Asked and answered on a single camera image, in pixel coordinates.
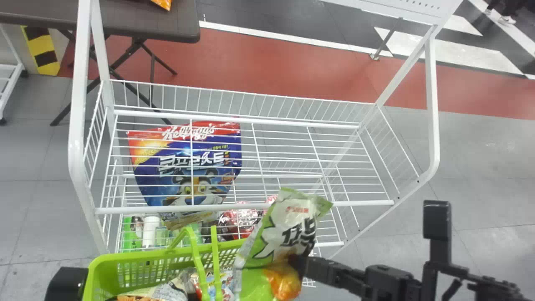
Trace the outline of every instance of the kellogg's logo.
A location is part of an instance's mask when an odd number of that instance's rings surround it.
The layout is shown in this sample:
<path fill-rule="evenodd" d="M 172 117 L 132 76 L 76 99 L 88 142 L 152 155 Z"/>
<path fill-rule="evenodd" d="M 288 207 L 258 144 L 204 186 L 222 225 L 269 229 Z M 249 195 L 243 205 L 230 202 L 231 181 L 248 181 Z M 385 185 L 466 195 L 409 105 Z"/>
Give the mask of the kellogg's logo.
<path fill-rule="evenodd" d="M 164 140 L 174 140 L 176 138 L 183 138 L 184 140 L 192 136 L 193 140 L 204 140 L 206 137 L 213 137 L 216 128 L 209 123 L 208 126 L 194 127 L 191 125 L 174 125 L 162 133 Z"/>

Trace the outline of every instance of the basket handle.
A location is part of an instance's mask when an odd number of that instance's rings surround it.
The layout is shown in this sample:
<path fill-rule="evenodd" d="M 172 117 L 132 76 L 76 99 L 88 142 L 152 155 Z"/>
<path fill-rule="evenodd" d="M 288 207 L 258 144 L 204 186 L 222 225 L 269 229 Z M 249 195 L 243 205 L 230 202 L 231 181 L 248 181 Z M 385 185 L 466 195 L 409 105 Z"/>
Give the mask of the basket handle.
<path fill-rule="evenodd" d="M 212 263 L 213 263 L 213 280 L 216 289 L 216 301 L 223 300 L 221 292 L 221 274 L 219 272 L 219 246 L 217 241 L 217 228 L 215 225 L 210 227 L 210 236 L 212 238 Z"/>
<path fill-rule="evenodd" d="M 184 237 L 188 236 L 189 240 L 191 241 L 191 246 L 193 247 L 193 241 L 195 241 L 195 247 L 197 247 L 197 236 L 195 233 L 193 233 L 193 229 L 191 227 L 184 227 L 178 235 L 175 237 L 175 239 L 169 244 L 167 247 L 167 250 L 172 250 L 178 246 L 178 244 L 184 239 Z"/>
<path fill-rule="evenodd" d="M 204 270 L 204 264 L 201 261 L 201 256 L 199 255 L 199 250 L 197 247 L 197 236 L 193 233 L 193 229 L 191 227 L 182 228 L 182 230 L 180 230 L 180 232 L 178 233 L 177 237 L 167 247 L 167 251 L 173 251 L 173 249 L 178 246 L 178 244 L 184 239 L 184 237 L 186 237 L 186 235 L 189 237 L 190 246 L 192 249 L 192 252 L 191 252 L 192 261 L 193 261 L 193 264 L 195 265 L 195 268 L 197 269 L 197 274 L 199 276 L 199 286 L 201 287 L 201 290 L 203 291 L 202 301 L 210 301 L 210 295 L 208 294 L 208 283 L 206 282 L 206 271 Z"/>

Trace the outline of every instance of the white shelf cart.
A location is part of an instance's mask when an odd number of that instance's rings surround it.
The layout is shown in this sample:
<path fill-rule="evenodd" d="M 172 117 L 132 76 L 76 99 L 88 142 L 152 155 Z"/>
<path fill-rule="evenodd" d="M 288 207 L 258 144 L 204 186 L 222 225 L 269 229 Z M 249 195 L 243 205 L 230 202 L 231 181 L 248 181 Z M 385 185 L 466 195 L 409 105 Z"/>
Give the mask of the white shelf cart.
<path fill-rule="evenodd" d="M 2 32 L 7 46 L 17 61 L 16 64 L 0 64 L 0 125 L 4 125 L 6 123 L 4 118 L 4 108 L 7 104 L 7 101 L 9 100 L 9 97 L 11 96 L 19 77 L 27 77 L 28 73 L 24 69 L 22 61 L 15 51 L 15 47 L 13 46 L 13 43 L 11 43 L 11 40 L 5 32 L 2 24 L 0 24 L 0 32 Z"/>
<path fill-rule="evenodd" d="M 68 163 L 95 243 L 101 253 L 119 252 L 123 214 L 229 210 L 269 205 L 280 187 L 316 193 L 333 202 L 317 226 L 317 252 L 339 247 L 336 255 L 435 174 L 440 158 L 434 37 L 461 0 L 329 0 L 430 24 L 418 46 L 375 103 L 308 99 L 194 87 L 129 82 L 150 95 L 158 112 L 110 79 L 99 0 L 79 0 L 72 89 Z M 90 123 L 84 122 L 89 37 L 93 34 L 102 84 Z M 429 120 L 427 170 L 419 172 L 383 113 L 383 105 L 422 53 L 425 53 Z M 129 130 L 195 121 L 238 122 L 243 167 L 221 205 L 146 205 L 137 188 L 128 151 Z M 384 213 L 366 227 L 363 206 Z"/>

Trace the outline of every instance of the red floor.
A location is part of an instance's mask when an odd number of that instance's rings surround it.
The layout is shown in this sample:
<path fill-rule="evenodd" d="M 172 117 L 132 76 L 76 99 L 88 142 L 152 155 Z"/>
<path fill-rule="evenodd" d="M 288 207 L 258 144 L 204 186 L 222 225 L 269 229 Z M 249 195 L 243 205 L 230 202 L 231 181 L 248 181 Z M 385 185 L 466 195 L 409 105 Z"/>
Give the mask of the red floor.
<path fill-rule="evenodd" d="M 108 39 L 109 61 L 130 44 Z M 403 60 L 201 29 L 197 44 L 147 41 L 157 56 L 178 71 L 157 64 L 155 82 L 255 93 L 375 102 Z M 74 47 L 69 45 L 59 76 L 71 77 Z M 128 80 L 149 81 L 150 57 L 135 53 L 118 69 Z M 97 75 L 90 62 L 89 76 Z M 512 76 L 437 66 L 439 109 L 467 114 L 535 120 L 535 81 Z M 416 63 L 387 105 L 425 108 L 425 71 Z"/>

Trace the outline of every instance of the white wire shelf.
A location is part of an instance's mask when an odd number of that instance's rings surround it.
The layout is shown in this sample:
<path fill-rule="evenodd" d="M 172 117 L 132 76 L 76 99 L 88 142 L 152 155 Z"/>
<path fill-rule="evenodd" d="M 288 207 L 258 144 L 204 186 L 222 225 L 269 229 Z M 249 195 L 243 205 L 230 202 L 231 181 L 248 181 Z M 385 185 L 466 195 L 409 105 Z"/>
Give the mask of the white wire shelf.
<path fill-rule="evenodd" d="M 361 206 L 394 205 L 389 193 L 399 193 L 400 186 L 418 176 L 382 112 L 360 128 L 373 108 L 370 103 L 127 82 L 149 95 L 150 105 L 158 107 L 154 109 L 127 92 L 124 83 L 112 81 L 113 108 L 104 105 L 99 91 L 83 154 L 89 186 L 95 179 L 101 183 L 95 214 L 109 250 L 120 251 L 124 232 L 118 221 L 123 214 L 267 209 L 265 200 L 281 187 L 332 202 L 318 223 L 317 246 L 342 246 L 361 230 L 356 214 Z M 132 163 L 136 156 L 129 151 L 129 140 L 136 138 L 127 133 L 155 132 L 168 126 L 162 118 L 174 125 L 212 119 L 240 124 L 242 167 L 222 204 L 147 205 L 150 195 L 139 190 Z M 143 148 L 157 151 L 162 139 L 153 140 L 154 146 Z"/>

